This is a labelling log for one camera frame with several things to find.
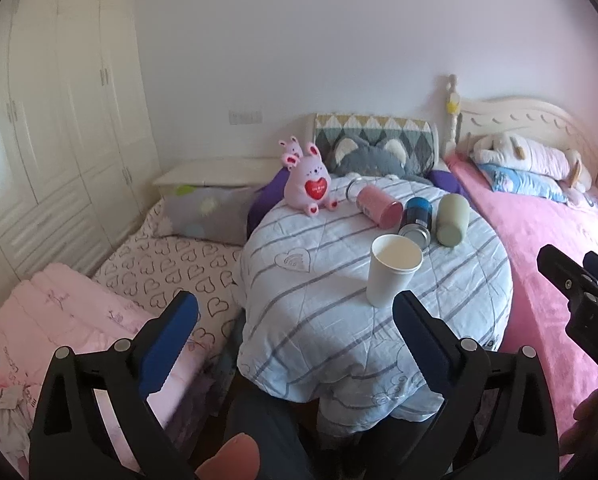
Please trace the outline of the right hand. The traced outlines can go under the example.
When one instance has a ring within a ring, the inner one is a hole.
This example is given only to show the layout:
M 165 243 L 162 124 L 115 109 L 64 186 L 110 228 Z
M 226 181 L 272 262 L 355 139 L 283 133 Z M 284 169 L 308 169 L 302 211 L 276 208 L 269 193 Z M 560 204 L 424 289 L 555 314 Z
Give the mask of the right hand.
M 559 439 L 559 455 L 570 455 L 559 478 L 598 479 L 598 389 L 579 404 L 573 419 Z

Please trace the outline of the left hand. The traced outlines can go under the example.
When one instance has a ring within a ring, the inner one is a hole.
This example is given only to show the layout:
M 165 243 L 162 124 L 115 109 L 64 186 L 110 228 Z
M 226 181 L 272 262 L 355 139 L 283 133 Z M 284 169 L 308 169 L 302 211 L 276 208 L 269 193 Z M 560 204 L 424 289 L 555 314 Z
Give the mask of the left hand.
M 259 469 L 257 442 L 248 434 L 237 434 L 205 460 L 195 474 L 200 480 L 255 480 Z

